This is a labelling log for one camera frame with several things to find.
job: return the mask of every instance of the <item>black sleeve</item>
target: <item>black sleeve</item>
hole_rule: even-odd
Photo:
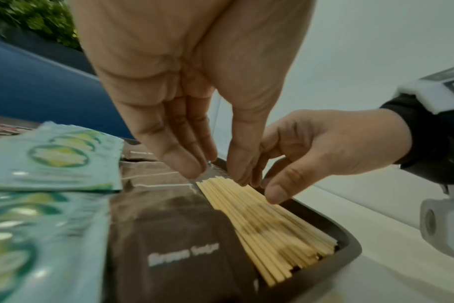
[[[395,164],[411,165],[422,158],[448,150],[448,137],[438,118],[412,95],[401,94],[381,106],[399,114],[410,128],[412,147]]]

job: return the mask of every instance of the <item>blue surface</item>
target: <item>blue surface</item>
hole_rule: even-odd
[[[132,138],[97,77],[0,41],[0,116]]]

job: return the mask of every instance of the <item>white machine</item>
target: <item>white machine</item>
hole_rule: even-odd
[[[401,85],[397,94],[414,95],[437,116],[439,127],[448,136],[441,156],[426,157],[401,168],[440,184],[449,195],[445,200],[423,201],[420,230],[428,243],[454,257],[454,67]]]

